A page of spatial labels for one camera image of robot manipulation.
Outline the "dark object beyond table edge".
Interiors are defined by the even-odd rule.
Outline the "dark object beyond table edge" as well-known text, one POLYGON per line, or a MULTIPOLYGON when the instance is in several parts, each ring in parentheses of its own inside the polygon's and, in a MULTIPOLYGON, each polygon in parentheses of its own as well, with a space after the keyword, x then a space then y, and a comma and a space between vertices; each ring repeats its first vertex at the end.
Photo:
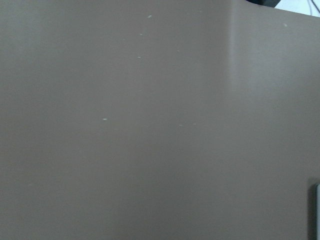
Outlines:
POLYGON ((275 8, 280 1, 281 0, 247 0, 247 2, 256 4, 256 5, 266 6, 271 8, 275 8))

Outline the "grey laptop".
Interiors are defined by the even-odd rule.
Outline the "grey laptop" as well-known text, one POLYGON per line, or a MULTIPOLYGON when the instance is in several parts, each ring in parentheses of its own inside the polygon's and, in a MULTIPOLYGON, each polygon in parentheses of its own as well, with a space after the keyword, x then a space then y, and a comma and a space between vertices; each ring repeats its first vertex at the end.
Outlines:
POLYGON ((320 240, 320 184, 316 185, 316 240, 320 240))

